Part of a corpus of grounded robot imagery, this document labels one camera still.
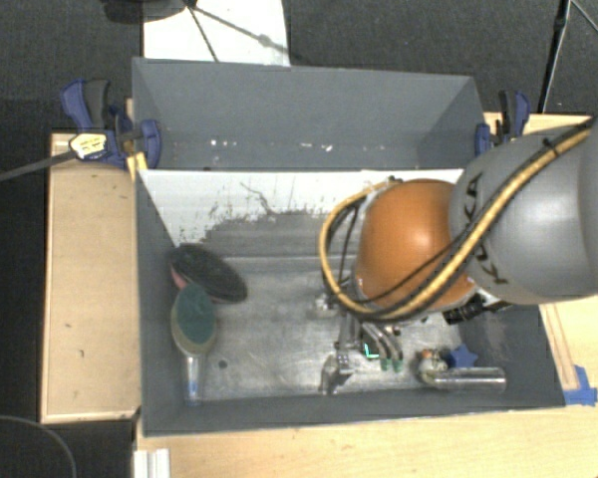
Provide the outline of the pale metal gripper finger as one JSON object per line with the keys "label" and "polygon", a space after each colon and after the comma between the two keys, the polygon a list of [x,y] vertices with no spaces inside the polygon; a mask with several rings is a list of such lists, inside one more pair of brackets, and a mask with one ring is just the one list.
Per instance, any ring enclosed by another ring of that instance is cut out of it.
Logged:
{"label": "pale metal gripper finger", "polygon": [[354,374],[354,367],[351,365],[348,353],[336,352],[335,355],[335,374],[334,374],[334,393]]}
{"label": "pale metal gripper finger", "polygon": [[333,394],[336,390],[337,360],[335,356],[328,356],[321,369],[320,392]]}

